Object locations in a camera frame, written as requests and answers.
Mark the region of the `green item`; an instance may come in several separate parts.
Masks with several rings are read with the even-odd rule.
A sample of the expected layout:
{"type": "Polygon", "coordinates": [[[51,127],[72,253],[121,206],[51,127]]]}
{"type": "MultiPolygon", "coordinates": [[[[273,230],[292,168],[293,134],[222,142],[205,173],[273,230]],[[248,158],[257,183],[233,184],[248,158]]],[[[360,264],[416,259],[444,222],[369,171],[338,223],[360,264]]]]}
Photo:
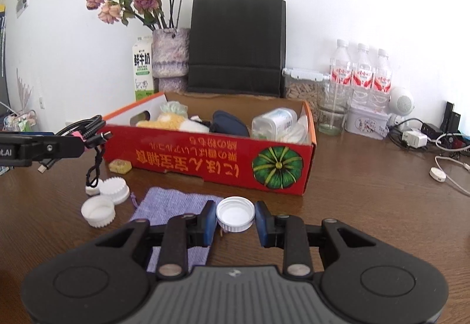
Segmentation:
{"type": "Polygon", "coordinates": [[[188,107],[184,104],[181,104],[180,102],[169,101],[162,103],[160,105],[160,110],[162,113],[173,113],[184,118],[188,117],[188,107]]]}

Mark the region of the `purple ceramic vase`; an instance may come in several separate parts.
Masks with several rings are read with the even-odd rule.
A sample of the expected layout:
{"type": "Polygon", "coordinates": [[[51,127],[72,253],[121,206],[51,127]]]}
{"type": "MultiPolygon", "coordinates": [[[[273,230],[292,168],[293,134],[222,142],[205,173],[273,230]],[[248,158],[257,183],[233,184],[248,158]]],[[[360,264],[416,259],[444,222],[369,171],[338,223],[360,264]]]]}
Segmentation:
{"type": "Polygon", "coordinates": [[[159,91],[185,92],[189,74],[189,28],[153,32],[152,74],[159,91]]]}

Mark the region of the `black charger stand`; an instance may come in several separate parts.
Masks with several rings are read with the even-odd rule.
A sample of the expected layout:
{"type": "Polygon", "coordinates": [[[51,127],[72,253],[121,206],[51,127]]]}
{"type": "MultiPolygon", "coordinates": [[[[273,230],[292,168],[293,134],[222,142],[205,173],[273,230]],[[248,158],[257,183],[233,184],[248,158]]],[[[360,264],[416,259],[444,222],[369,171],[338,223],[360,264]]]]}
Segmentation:
{"type": "Polygon", "coordinates": [[[441,131],[444,133],[459,132],[460,114],[453,111],[454,104],[446,102],[444,109],[443,121],[441,123],[441,131]]]}

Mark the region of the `wide white jar lid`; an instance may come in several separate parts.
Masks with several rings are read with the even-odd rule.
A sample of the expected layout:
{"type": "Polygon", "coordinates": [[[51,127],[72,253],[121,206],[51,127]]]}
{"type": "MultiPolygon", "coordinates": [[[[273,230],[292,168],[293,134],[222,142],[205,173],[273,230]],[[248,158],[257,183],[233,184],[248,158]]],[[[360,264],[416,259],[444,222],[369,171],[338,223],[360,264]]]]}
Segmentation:
{"type": "Polygon", "coordinates": [[[255,219],[255,207],[247,198],[227,197],[217,204],[217,222],[225,233],[243,233],[255,219]]]}

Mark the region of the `water bottle right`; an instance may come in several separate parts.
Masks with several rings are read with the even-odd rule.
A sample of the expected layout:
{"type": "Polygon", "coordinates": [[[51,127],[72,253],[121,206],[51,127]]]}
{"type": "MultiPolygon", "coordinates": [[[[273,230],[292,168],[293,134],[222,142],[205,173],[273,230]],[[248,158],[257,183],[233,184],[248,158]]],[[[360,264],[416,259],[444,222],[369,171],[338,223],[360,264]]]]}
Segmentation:
{"type": "Polygon", "coordinates": [[[384,112],[386,110],[390,95],[391,80],[392,74],[388,56],[383,49],[379,49],[377,52],[374,82],[370,94],[372,108],[378,112],[384,112]]]}

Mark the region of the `milk carton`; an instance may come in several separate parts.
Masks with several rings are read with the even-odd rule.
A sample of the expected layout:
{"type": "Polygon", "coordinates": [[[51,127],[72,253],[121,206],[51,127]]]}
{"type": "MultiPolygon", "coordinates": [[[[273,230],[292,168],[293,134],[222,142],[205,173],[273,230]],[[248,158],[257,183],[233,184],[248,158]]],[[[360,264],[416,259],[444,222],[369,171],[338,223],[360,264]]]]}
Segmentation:
{"type": "Polygon", "coordinates": [[[138,102],[155,92],[152,73],[152,38],[139,37],[132,47],[135,100],[138,102]]]}

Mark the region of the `white bottle cap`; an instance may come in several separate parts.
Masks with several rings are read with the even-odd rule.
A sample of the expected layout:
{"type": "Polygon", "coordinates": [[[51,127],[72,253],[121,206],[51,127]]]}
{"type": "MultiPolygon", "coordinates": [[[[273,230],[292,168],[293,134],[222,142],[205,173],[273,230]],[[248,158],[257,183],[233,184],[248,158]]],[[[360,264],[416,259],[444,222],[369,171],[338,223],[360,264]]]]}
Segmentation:
{"type": "Polygon", "coordinates": [[[110,197],[97,195],[84,202],[81,214],[91,227],[103,228],[114,221],[115,204],[110,197]]]}

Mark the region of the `small white cap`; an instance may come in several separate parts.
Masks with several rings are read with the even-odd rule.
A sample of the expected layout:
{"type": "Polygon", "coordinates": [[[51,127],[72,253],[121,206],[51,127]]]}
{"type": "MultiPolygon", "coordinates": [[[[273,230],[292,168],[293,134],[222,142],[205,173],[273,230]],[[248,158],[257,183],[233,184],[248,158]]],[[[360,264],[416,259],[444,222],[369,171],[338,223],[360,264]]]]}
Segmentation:
{"type": "Polygon", "coordinates": [[[85,186],[85,193],[87,196],[93,197],[100,193],[100,188],[98,186],[85,186]]]}

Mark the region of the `navy blue pouch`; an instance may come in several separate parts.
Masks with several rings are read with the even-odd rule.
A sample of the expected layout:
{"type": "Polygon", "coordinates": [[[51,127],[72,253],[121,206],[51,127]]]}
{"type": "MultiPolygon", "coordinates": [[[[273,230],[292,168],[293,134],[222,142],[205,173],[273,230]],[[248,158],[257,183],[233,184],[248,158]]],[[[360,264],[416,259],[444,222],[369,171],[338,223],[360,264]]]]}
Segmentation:
{"type": "Polygon", "coordinates": [[[228,136],[249,137],[247,126],[238,117],[222,110],[214,112],[209,131],[228,136]]]}

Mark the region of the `white power adapter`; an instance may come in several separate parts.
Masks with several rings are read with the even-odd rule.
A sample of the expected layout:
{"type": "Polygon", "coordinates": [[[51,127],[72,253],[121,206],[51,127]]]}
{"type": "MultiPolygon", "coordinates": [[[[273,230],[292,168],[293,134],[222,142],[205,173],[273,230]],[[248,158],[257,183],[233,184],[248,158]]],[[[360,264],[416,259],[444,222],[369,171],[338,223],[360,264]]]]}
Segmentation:
{"type": "Polygon", "coordinates": [[[423,148],[428,143],[428,137],[422,132],[409,130],[402,133],[402,141],[410,148],[423,148]]]}

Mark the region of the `clear glass cup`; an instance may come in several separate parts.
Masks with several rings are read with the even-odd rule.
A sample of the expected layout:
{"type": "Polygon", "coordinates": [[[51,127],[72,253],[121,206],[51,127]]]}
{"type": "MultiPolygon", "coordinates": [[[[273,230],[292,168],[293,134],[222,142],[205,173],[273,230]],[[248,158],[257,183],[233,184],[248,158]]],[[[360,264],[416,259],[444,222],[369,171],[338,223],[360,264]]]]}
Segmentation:
{"type": "Polygon", "coordinates": [[[319,91],[318,130],[329,136],[340,135],[350,109],[352,88],[334,82],[324,82],[319,91]]]}

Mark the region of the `white tissue paper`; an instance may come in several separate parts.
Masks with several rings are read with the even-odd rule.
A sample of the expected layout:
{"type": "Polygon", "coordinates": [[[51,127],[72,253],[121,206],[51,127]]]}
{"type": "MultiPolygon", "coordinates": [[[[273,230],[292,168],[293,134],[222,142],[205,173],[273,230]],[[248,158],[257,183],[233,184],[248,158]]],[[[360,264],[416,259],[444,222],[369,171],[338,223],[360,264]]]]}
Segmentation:
{"type": "Polygon", "coordinates": [[[308,117],[306,115],[301,116],[292,128],[281,137],[281,142],[287,144],[308,144],[308,117]]]}

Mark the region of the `clear plastic bottle white label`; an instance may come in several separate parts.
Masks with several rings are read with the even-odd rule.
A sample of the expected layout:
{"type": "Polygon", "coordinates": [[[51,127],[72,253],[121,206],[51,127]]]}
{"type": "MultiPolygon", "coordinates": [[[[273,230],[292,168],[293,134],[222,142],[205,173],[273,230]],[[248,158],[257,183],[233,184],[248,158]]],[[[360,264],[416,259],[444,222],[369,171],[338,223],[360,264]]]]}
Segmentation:
{"type": "Polygon", "coordinates": [[[293,109],[273,109],[253,118],[252,137],[260,140],[277,141],[292,129],[297,120],[297,113],[293,109]]]}

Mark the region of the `purple knitted cloth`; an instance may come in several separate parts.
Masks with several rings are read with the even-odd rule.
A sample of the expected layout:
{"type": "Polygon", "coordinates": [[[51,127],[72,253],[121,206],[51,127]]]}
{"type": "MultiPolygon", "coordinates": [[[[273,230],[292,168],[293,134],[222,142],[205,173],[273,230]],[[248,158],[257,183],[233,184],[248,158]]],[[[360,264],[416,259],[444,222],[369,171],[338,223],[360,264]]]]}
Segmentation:
{"type": "MultiPolygon", "coordinates": [[[[214,201],[217,205],[222,198],[214,195],[185,194],[179,190],[152,187],[136,208],[131,221],[142,218],[147,219],[151,225],[163,225],[174,216],[185,213],[199,214],[209,200],[214,201]]],[[[209,250],[210,247],[189,249],[189,270],[193,266],[205,265],[209,256],[209,250]]],[[[159,247],[153,247],[151,259],[147,266],[148,272],[155,272],[159,252],[159,247]]]]}

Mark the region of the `black paper bag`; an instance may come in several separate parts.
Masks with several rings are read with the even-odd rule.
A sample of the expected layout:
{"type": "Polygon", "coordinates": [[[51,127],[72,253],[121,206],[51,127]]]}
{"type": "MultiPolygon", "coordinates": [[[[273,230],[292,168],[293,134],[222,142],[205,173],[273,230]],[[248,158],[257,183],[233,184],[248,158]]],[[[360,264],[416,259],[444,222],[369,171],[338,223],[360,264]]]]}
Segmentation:
{"type": "Polygon", "coordinates": [[[284,0],[193,0],[187,90],[283,96],[284,0]]]}

